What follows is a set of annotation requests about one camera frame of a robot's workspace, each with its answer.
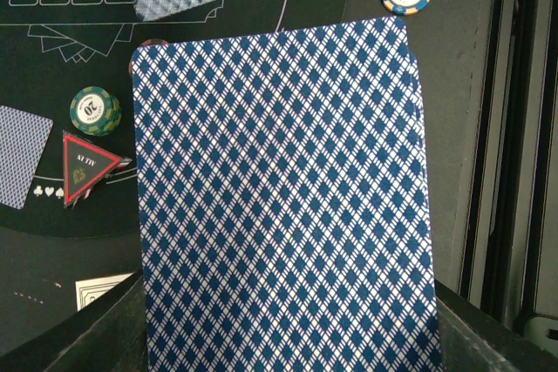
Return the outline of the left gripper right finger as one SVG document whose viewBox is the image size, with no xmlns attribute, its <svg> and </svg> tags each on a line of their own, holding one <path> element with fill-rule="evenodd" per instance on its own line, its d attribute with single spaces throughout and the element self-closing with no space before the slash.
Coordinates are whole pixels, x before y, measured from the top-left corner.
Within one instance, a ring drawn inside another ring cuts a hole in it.
<svg viewBox="0 0 558 372">
<path fill-rule="evenodd" d="M 557 358 L 435 282 L 445 371 L 556 371 Z"/>
</svg>

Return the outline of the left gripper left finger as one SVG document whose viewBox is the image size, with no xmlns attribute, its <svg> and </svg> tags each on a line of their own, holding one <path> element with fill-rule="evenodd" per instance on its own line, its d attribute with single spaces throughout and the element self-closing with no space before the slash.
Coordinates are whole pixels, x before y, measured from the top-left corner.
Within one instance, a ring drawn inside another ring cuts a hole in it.
<svg viewBox="0 0 558 372">
<path fill-rule="evenodd" d="M 2 371 L 146 371 L 143 275 L 132 274 L 67 320 L 1 356 Z"/>
</svg>

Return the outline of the green chips seat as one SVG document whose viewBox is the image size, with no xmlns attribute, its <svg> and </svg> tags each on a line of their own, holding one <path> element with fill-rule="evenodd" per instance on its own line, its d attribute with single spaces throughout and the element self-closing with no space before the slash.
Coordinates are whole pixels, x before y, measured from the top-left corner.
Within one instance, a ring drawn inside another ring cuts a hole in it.
<svg viewBox="0 0 558 372">
<path fill-rule="evenodd" d="M 102 137 L 113 132 L 119 126 L 121 116 L 119 100 L 98 86 L 79 91 L 70 105 L 73 125 L 91 136 Z"/>
</svg>

